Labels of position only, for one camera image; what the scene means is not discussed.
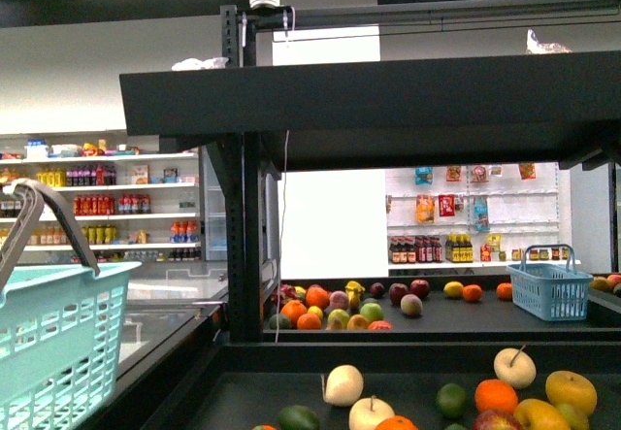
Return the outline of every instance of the plastic basket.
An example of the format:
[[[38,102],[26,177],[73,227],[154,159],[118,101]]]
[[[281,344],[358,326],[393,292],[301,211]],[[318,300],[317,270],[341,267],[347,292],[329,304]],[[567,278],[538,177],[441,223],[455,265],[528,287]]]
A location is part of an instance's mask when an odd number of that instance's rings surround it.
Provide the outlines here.
[[[575,270],[573,249],[565,266],[547,263],[526,263],[531,248],[522,255],[520,264],[508,265],[513,288],[513,303],[545,321],[583,320],[587,316],[589,283],[593,276]]]
[[[68,430],[112,396],[129,271],[140,263],[98,266],[59,194],[29,180],[14,194],[23,209],[0,250],[0,430]],[[44,201],[82,265],[14,268]]]

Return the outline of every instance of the store shelf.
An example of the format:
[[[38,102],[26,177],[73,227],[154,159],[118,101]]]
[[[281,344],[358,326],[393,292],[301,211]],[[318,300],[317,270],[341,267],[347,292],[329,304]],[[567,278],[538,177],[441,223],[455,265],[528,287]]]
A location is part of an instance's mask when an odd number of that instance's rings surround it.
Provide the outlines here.
[[[118,185],[76,185],[71,187],[55,187],[57,192],[102,192],[105,190],[149,190],[179,189],[180,187],[198,187],[197,182],[174,182],[171,184],[118,184]]]
[[[9,159],[0,160],[0,165],[40,165],[47,163],[92,163],[104,161],[153,161],[196,158],[198,158],[198,154],[196,153],[156,153],[144,155],[76,156],[71,158]]]
[[[106,244],[90,246],[93,250],[147,250],[150,248],[199,248],[201,243]],[[56,252],[73,250],[71,246],[26,246],[27,252]]]
[[[470,262],[470,263],[402,263],[389,264],[388,270],[440,270],[440,269],[460,269],[460,268],[495,268],[506,267],[520,263],[519,261],[508,260],[507,262]],[[527,263],[545,263],[550,265],[565,265],[567,260],[538,260],[537,262]],[[575,261],[576,265],[580,264],[579,260]]]
[[[175,213],[175,214],[140,214],[140,215],[93,215],[93,216],[76,216],[77,221],[119,221],[127,219],[192,219],[197,218],[196,213]],[[17,218],[0,218],[0,223],[15,223]],[[39,221],[56,221],[53,214],[41,215]]]

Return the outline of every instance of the black display shelf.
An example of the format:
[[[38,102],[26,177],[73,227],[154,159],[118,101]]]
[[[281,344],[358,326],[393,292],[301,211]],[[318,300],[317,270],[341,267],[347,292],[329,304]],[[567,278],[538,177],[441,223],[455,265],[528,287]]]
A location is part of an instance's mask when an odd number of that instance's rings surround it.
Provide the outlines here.
[[[122,75],[130,135],[260,132],[287,169],[572,166],[619,149],[621,51]]]
[[[529,314],[511,301],[501,301],[496,295],[496,286],[509,281],[509,276],[429,277],[433,290],[423,301],[423,315],[418,318],[405,316],[401,309],[392,306],[388,288],[393,282],[405,285],[422,277],[359,280],[369,292],[374,282],[382,282],[386,294],[378,300],[384,312],[384,319],[393,325],[390,331],[325,331],[327,316],[322,321],[322,330],[279,330],[278,340],[284,343],[372,343],[388,342],[441,342],[441,341],[615,341],[621,338],[621,305],[606,302],[602,296],[593,295],[585,320],[544,321]],[[343,290],[348,280],[287,280],[285,282],[304,287],[320,284],[326,289]],[[463,299],[447,299],[442,292],[449,281],[466,284],[476,283],[483,287],[480,302],[468,303]],[[268,302],[266,312],[274,314],[276,306]],[[276,331],[269,328],[269,316],[264,323],[264,340],[272,342]]]
[[[467,428],[476,416],[474,390],[495,378],[494,356],[507,343],[409,343],[372,345],[243,345],[210,351],[184,387],[173,392],[145,428],[149,430],[229,430],[264,423],[278,426],[284,406],[304,405],[317,412],[322,430],[347,428],[349,409],[333,408],[321,397],[319,374],[346,364],[365,378],[363,396],[388,402],[396,413],[421,429],[440,429],[451,421],[437,411],[434,400],[447,382],[460,383],[470,395]],[[538,367],[536,381],[518,392],[520,399],[546,399],[547,374],[571,370],[589,378],[598,390],[591,428],[616,430],[621,419],[621,357],[613,343],[532,343],[527,350]]]

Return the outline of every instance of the wire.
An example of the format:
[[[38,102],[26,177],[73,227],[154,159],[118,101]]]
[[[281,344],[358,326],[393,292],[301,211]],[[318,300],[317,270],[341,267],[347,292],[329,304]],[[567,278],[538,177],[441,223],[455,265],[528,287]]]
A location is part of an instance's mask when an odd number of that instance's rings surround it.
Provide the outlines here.
[[[284,234],[284,215],[287,210],[287,160],[289,153],[289,130],[284,136],[284,163],[282,165],[282,217],[280,219],[280,235],[278,237],[278,250],[280,254],[278,255],[278,264],[277,264],[277,273],[276,273],[276,290],[277,290],[277,300],[276,300],[276,313],[277,315],[280,313],[280,266],[282,261],[282,235]],[[280,317],[277,316],[276,322],[276,337],[274,342],[278,342],[278,335],[280,333]]]

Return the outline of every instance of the lime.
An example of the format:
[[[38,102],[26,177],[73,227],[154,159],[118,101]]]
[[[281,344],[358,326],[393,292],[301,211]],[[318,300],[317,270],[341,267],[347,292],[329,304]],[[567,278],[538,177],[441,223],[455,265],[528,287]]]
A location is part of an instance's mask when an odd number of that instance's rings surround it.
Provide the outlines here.
[[[448,383],[436,395],[436,407],[447,418],[459,418],[468,406],[468,394],[457,383]]]
[[[319,416],[306,406],[288,406],[278,415],[282,430],[319,430]]]
[[[270,317],[270,329],[276,330],[277,324],[281,330],[290,330],[292,327],[291,318],[285,314],[274,314]]]

